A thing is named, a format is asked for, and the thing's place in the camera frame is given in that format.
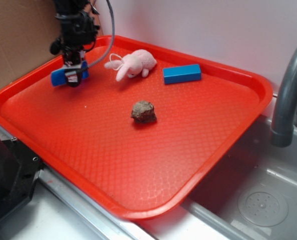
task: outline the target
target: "bunny head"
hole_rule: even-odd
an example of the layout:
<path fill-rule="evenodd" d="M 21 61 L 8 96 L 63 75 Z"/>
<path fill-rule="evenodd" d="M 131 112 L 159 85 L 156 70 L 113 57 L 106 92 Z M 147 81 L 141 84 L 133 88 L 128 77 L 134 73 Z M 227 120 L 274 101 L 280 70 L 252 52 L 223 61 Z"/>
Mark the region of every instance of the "bunny head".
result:
<path fill-rule="evenodd" d="M 104 64 L 106 69 L 117 70 L 116 81 L 121 81 L 125 75 L 129 78 L 134 78 L 143 70 L 143 64 L 140 58 L 136 55 L 127 54 L 121 60 L 111 60 Z"/>

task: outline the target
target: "stainless steel sink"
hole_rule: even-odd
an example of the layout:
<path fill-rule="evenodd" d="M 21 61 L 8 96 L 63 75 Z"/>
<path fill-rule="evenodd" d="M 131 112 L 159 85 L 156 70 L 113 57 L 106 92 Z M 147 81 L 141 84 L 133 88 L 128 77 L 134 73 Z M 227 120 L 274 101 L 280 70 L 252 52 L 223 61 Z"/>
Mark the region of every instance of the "stainless steel sink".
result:
<path fill-rule="evenodd" d="M 270 121 L 259 117 L 189 198 L 194 208 L 213 213 L 206 218 L 224 220 L 226 231 L 297 240 L 297 129 L 285 148 L 269 143 L 269 131 Z"/>

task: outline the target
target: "white wall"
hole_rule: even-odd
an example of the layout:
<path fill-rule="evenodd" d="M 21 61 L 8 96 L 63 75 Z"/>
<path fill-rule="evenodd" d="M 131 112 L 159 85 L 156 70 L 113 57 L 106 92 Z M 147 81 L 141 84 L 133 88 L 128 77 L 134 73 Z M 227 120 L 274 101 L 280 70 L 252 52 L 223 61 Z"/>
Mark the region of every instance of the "white wall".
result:
<path fill-rule="evenodd" d="M 297 47 L 297 0 L 110 0 L 116 34 L 266 77 L 278 92 Z M 96 2 L 111 34 L 105 0 Z"/>

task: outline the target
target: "sink drain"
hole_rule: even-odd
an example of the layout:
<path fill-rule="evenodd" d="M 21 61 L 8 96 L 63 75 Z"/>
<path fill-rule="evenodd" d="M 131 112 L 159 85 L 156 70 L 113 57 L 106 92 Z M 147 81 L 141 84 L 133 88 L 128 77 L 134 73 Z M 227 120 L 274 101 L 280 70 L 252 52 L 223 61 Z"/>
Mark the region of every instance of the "sink drain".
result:
<path fill-rule="evenodd" d="M 256 186 L 244 191 L 238 198 L 238 209 L 247 221 L 262 227 L 281 223 L 289 210 L 285 198 L 265 186 Z"/>

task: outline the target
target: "red tray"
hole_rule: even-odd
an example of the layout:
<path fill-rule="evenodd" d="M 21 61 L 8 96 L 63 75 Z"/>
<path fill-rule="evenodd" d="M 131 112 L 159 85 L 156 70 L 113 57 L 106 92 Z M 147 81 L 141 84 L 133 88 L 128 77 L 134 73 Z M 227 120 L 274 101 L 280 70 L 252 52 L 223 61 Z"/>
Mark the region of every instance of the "red tray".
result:
<path fill-rule="evenodd" d="M 111 38 L 98 38 L 97 59 Z M 89 70 L 77 88 L 52 87 L 60 57 L 0 90 L 0 125 L 113 214 L 146 219 L 178 205 L 272 99 L 251 72 L 117 36 L 112 53 L 146 49 L 157 60 L 147 78 L 116 82 Z M 202 80 L 164 84 L 163 68 L 199 64 Z M 151 102 L 156 123 L 135 124 L 133 105 Z"/>

